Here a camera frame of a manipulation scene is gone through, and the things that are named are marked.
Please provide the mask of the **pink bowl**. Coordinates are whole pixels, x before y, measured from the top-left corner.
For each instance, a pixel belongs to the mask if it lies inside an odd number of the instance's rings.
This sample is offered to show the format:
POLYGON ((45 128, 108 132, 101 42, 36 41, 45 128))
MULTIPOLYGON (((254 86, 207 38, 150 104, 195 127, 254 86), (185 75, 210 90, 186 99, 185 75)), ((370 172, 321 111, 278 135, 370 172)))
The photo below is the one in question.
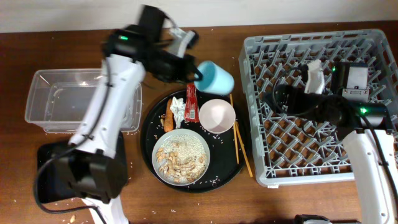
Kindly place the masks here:
POLYGON ((209 100, 199 110, 202 127, 213 133, 221 134, 228 131, 236 120, 233 106, 225 100, 209 100))

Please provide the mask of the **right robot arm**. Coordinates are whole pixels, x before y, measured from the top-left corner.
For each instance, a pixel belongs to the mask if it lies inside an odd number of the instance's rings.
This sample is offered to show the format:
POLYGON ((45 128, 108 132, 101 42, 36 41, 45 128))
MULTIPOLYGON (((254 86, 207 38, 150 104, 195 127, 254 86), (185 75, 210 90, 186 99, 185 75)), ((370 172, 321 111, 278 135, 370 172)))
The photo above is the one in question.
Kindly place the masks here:
POLYGON ((274 87, 263 99, 276 113, 336 126, 354 173, 362 223, 397 223, 393 125, 384 104, 305 93, 290 85, 274 87))

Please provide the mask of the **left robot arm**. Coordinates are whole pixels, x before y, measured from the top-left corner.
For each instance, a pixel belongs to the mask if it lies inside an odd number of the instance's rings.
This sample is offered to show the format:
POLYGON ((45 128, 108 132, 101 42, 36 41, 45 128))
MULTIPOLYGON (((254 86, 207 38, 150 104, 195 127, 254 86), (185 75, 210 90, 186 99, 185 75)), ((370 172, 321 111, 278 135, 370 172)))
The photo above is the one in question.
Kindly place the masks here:
POLYGON ((128 96, 147 72, 163 82, 188 83, 188 74, 198 70, 186 54, 198 34, 172 28, 170 49, 160 40, 161 30, 131 26, 114 31, 103 45, 103 76, 90 101, 82 123, 67 145, 57 144, 53 154, 38 168, 33 184, 37 206, 40 176, 53 166, 62 182, 84 202, 95 223, 128 223, 120 193, 127 184, 126 153, 118 143, 128 96))

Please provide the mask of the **light blue cup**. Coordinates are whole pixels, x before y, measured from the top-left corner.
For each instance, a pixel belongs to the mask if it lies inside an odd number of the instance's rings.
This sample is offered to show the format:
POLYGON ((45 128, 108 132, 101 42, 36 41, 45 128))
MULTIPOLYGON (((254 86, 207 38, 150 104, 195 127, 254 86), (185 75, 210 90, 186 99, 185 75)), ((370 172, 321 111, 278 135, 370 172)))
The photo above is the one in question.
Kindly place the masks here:
POLYGON ((212 61, 204 61, 198 66, 203 75, 199 81, 194 81, 197 90, 216 95, 228 95, 234 88, 233 76, 212 61))

